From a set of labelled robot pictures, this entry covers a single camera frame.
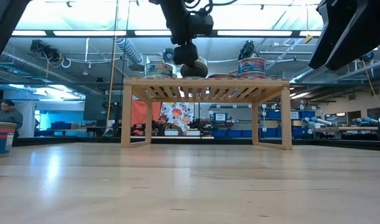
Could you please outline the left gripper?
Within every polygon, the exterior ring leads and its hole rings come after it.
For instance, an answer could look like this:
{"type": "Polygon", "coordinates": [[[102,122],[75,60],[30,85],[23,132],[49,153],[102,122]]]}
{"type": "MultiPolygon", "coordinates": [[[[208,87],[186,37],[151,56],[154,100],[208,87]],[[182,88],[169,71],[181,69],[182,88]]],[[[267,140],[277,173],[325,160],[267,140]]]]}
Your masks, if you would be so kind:
{"type": "Polygon", "coordinates": [[[171,32],[171,42],[177,45],[174,48],[174,63],[193,68],[198,53],[192,43],[194,34],[189,28],[190,14],[184,0],[160,0],[160,7],[166,19],[166,26],[171,32]]]}

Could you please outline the silver lid green label can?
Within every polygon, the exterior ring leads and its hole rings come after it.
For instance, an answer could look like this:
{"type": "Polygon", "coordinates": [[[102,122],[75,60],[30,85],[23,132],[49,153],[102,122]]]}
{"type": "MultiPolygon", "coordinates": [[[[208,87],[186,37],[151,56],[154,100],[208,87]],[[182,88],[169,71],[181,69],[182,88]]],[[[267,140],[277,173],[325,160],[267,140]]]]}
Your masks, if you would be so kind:
{"type": "Polygon", "coordinates": [[[173,75],[173,66],[167,63],[148,63],[145,66],[146,77],[171,78],[173,75]]]}
{"type": "Polygon", "coordinates": [[[205,78],[208,75],[207,61],[203,57],[199,57],[192,67],[188,65],[182,65],[180,73],[183,78],[205,78]]]}

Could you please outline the wooden slatted shelf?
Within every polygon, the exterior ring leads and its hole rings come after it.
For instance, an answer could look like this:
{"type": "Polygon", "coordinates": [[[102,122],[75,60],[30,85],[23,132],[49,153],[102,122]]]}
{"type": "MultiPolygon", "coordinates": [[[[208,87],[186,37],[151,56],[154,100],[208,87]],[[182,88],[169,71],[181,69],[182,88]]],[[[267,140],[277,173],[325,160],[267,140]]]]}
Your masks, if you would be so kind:
{"type": "Polygon", "coordinates": [[[152,137],[153,102],[249,103],[252,109],[252,145],[280,150],[292,149],[290,83],[277,79],[220,78],[126,78],[123,81],[121,147],[148,145],[152,137]],[[132,98],[146,104],[146,136],[131,142],[132,98]],[[280,98],[281,144],[259,142],[258,106],[280,98]]]}

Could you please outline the floral print poster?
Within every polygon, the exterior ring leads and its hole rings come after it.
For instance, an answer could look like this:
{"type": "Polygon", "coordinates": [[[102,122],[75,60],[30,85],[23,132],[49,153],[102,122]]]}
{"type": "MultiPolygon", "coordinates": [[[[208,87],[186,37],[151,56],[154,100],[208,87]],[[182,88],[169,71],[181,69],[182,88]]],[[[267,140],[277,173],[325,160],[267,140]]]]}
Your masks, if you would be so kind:
{"type": "Polygon", "coordinates": [[[166,115],[168,121],[186,132],[194,120],[194,103],[162,103],[160,115],[166,115]]]}

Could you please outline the white blue cylinder device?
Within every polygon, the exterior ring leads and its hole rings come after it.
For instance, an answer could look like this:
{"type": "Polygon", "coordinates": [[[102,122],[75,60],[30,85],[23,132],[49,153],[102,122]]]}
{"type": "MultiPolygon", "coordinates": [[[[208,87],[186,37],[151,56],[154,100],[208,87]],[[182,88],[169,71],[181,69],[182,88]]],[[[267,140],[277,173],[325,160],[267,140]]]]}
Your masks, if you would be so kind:
{"type": "Polygon", "coordinates": [[[308,124],[320,123],[320,124],[323,124],[325,126],[332,126],[332,122],[326,121],[324,119],[320,119],[318,117],[311,117],[311,118],[306,117],[306,118],[303,118],[302,120],[305,121],[308,124]]]}

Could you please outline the orange red partition panel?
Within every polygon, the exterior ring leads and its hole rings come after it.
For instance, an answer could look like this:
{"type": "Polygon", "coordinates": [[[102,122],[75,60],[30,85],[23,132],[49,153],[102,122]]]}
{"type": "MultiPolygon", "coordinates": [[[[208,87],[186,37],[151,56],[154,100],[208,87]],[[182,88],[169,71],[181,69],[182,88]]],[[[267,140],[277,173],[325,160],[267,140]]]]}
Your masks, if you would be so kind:
{"type": "MultiPolygon", "coordinates": [[[[153,102],[152,104],[152,120],[157,121],[160,116],[162,104],[153,102]]],[[[146,104],[143,101],[132,100],[131,125],[143,124],[146,122],[146,104]]]]}

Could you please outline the wooden workbench top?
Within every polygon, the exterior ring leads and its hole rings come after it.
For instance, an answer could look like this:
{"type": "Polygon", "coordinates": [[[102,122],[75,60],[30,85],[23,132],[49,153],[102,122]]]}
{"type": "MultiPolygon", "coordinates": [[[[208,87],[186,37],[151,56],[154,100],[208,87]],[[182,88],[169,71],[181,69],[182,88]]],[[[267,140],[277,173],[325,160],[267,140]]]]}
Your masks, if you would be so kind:
{"type": "Polygon", "coordinates": [[[377,131],[378,127],[325,127],[315,128],[315,132],[343,132],[343,131],[377,131]]]}

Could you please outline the person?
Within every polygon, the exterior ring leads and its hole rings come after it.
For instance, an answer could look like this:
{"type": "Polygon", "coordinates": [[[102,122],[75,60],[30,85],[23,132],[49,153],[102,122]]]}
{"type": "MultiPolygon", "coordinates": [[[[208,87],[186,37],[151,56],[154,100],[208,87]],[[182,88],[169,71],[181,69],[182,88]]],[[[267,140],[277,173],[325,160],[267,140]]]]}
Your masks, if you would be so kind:
{"type": "Polygon", "coordinates": [[[14,108],[15,104],[11,100],[2,100],[0,109],[0,122],[14,123],[16,125],[14,139],[19,137],[18,130],[23,124],[23,115],[14,108]]]}
{"type": "Polygon", "coordinates": [[[158,122],[156,122],[152,133],[156,136],[165,136],[165,131],[168,129],[176,130],[179,136],[183,135],[181,127],[169,123],[166,115],[159,116],[158,122]]]}

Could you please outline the dark grey monitor panel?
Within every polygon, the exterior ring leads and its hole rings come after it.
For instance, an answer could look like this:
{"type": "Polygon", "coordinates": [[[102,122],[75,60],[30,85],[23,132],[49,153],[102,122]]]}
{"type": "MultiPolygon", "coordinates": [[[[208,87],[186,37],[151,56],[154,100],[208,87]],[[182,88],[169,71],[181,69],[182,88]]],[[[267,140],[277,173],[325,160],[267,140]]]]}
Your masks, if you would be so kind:
{"type": "Polygon", "coordinates": [[[106,120],[108,112],[109,120],[116,118],[115,113],[117,113],[120,118],[122,114],[122,104],[120,99],[121,96],[112,95],[110,109],[108,109],[108,95],[88,95],[85,100],[83,119],[106,120]]]}

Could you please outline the white cloth partition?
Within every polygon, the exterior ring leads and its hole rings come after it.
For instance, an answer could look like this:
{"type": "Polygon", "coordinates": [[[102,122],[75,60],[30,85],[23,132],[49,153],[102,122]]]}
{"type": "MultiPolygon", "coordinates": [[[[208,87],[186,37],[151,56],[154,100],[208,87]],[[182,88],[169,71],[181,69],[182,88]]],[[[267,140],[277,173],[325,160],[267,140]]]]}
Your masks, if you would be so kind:
{"type": "Polygon", "coordinates": [[[19,138],[31,138],[35,131],[35,103],[26,101],[16,103],[15,109],[23,115],[22,127],[18,129],[19,138]]]}

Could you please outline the silver ventilation duct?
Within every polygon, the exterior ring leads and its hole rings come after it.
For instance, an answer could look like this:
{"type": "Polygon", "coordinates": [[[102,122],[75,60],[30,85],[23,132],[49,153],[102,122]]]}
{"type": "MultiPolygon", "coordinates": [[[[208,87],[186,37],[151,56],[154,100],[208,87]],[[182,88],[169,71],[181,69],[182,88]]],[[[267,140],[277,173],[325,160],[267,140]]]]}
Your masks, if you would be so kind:
{"type": "Polygon", "coordinates": [[[298,75],[291,79],[291,83],[302,83],[306,80],[314,78],[322,74],[336,75],[335,79],[332,82],[337,80],[346,79],[348,77],[357,76],[361,73],[374,72],[374,69],[380,67],[380,60],[374,58],[374,53],[376,49],[372,52],[355,59],[345,66],[346,72],[337,72],[336,70],[331,70],[327,66],[323,65],[320,68],[309,68],[303,72],[300,72],[298,75]]]}

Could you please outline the black aluminium table frame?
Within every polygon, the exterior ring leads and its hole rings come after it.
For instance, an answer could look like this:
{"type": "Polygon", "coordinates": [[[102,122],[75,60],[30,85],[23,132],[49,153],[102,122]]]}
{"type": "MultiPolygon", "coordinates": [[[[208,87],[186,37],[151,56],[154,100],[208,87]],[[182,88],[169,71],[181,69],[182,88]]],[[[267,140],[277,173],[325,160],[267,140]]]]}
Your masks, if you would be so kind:
{"type": "MultiPolygon", "coordinates": [[[[39,146],[51,144],[68,144],[68,143],[120,143],[119,138],[88,138],[88,137],[43,137],[43,138],[20,138],[14,142],[14,146],[39,146]]],[[[250,145],[251,139],[208,139],[196,137],[174,137],[158,138],[151,140],[152,144],[225,144],[225,145],[250,145]]],[[[294,139],[293,145],[311,145],[327,147],[344,147],[353,149],[364,149],[380,151],[380,141],[356,141],[356,140],[338,140],[338,139],[294,139]]]]}

